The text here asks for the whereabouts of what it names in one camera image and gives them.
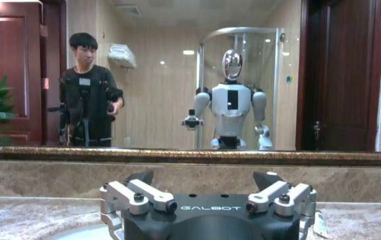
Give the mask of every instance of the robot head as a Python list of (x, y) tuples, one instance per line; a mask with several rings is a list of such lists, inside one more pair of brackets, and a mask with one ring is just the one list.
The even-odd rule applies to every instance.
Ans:
[(237, 50), (227, 50), (222, 57), (222, 74), (226, 80), (237, 81), (242, 71), (242, 63), (242, 55)]

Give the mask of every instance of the name badge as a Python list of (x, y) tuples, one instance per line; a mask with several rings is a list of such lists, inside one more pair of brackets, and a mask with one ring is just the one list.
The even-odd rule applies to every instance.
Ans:
[(78, 85), (80, 85), (80, 86), (90, 86), (90, 79), (88, 79), (88, 78), (80, 78), (80, 79), (78, 79)]

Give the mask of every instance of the man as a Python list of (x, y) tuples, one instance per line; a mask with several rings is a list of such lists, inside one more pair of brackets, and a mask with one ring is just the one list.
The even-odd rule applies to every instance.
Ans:
[(62, 74), (61, 102), (66, 105), (69, 145), (85, 146), (88, 119), (89, 146), (112, 146), (112, 121), (124, 106), (122, 91), (117, 89), (110, 71), (94, 65), (98, 43), (88, 33), (76, 33), (69, 39), (76, 65)]

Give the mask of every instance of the sink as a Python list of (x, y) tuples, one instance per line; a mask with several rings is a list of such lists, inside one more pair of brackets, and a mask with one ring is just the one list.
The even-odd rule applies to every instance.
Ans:
[(58, 233), (49, 240), (112, 240), (109, 228), (105, 224), (97, 224)]

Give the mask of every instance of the humanoid robot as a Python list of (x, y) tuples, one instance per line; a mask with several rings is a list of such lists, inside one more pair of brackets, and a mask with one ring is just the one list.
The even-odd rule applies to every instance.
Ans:
[(259, 150), (271, 147), (269, 128), (262, 125), (265, 118), (266, 96), (261, 89), (253, 91), (237, 82), (242, 71), (242, 56), (237, 50), (230, 49), (222, 57), (222, 74), (225, 82), (219, 83), (211, 91), (208, 88), (198, 89), (194, 97), (194, 109), (189, 110), (189, 116), (181, 125), (189, 130), (196, 130), (204, 125), (201, 119), (205, 108), (210, 103), (210, 111), (215, 118), (215, 139), (210, 145), (214, 149), (245, 149), (246, 142), (239, 138), (245, 117), (250, 110), (254, 112), (255, 134), (259, 135)]

